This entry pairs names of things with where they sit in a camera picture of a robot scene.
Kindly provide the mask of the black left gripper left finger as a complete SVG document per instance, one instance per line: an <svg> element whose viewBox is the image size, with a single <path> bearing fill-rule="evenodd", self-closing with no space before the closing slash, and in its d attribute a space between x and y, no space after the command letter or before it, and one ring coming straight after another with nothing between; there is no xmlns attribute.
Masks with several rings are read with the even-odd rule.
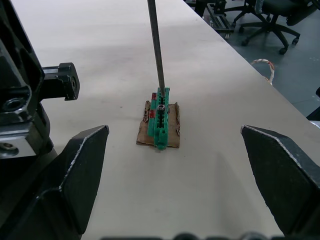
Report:
<svg viewBox="0 0 320 240"><path fill-rule="evenodd" d="M109 132L107 125L84 130L60 154L48 143L38 156L1 159L1 239L79 240L98 193Z"/></svg>

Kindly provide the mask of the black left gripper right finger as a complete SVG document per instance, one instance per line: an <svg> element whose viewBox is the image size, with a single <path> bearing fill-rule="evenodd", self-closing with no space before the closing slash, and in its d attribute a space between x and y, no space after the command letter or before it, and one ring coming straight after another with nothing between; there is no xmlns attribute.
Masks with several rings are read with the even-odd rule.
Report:
<svg viewBox="0 0 320 240"><path fill-rule="evenodd" d="M320 167L288 136L243 125L255 183L285 237L320 238Z"/></svg>

